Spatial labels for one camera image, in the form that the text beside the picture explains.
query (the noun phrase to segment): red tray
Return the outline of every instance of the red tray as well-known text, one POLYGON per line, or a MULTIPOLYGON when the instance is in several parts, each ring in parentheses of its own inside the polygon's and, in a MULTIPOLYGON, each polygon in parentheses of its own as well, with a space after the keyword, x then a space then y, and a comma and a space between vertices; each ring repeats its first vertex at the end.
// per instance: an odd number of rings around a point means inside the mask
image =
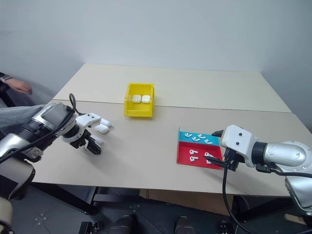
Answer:
POLYGON ((221 149, 220 146, 216 145, 204 145, 204 144, 196 144, 189 143, 184 141, 178 142, 177 147, 177 159, 176 162, 178 164, 196 166, 196 167, 206 167, 213 169, 220 169, 221 167, 214 164, 207 164, 206 159, 203 157, 205 152, 213 155, 215 158, 222 160, 221 149), (190 150, 198 151, 198 154, 190 154, 190 150), (194 162, 190 161, 190 156, 198 157, 194 162))

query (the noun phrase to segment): robotic arm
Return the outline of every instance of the robotic arm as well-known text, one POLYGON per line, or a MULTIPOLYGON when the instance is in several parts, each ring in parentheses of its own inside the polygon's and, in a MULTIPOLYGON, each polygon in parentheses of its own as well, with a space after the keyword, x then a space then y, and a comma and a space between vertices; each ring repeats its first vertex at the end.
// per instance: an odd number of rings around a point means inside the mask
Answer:
POLYGON ((311 148, 297 141, 259 142, 252 133, 235 125, 213 136, 222 137, 221 144, 226 148, 224 161, 205 156, 207 160, 232 171, 243 162, 259 172, 286 176, 285 186, 296 206, 303 215, 312 216, 311 148))
POLYGON ((25 123, 18 132, 0 141, 0 233, 10 233, 12 207, 7 200, 16 197, 34 178, 35 169, 27 162, 41 160, 43 151, 61 137, 74 148, 85 146, 95 155, 101 153, 101 139, 86 129, 101 123, 101 117, 89 113, 77 117, 73 109, 63 103, 47 104, 25 123))

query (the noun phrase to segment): person's hand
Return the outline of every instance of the person's hand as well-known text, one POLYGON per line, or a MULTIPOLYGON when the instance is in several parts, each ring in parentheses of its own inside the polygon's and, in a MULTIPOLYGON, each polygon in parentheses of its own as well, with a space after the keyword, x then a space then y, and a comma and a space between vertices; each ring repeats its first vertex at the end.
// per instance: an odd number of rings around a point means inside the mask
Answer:
POLYGON ((18 79, 10 78, 6 80, 5 83, 9 85, 11 89, 22 94, 31 95, 33 92, 29 84, 18 79))

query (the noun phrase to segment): blue tray section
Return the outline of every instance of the blue tray section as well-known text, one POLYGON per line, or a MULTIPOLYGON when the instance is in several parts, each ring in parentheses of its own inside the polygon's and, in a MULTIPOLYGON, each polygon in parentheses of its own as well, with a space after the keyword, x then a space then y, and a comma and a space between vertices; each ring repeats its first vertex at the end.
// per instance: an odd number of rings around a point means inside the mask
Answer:
POLYGON ((206 137, 205 139, 200 139, 199 141, 193 141, 192 137, 196 137, 198 139, 199 138, 198 134, 200 134, 200 133, 191 133, 191 132, 179 131, 179 141, 195 143, 195 144, 204 144, 204 145, 217 145, 217 146, 220 145, 218 137, 212 136, 212 135, 209 135, 209 134, 204 134, 204 133, 202 133, 202 137, 206 137), (186 137, 185 136, 186 133, 192 134, 192 136, 186 137), (206 144, 205 141, 204 141, 206 139, 208 139, 208 142, 212 142, 212 144, 206 144))

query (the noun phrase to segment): yellow plastic bin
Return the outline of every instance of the yellow plastic bin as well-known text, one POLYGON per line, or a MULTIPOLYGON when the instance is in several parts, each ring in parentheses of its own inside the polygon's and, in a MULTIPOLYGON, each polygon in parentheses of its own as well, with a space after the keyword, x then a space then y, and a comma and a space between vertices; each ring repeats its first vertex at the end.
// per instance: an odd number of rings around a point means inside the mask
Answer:
POLYGON ((153 84, 129 83, 124 102, 124 115, 130 117, 153 117, 154 86, 153 84), (150 103, 133 103, 133 95, 149 95, 150 103))

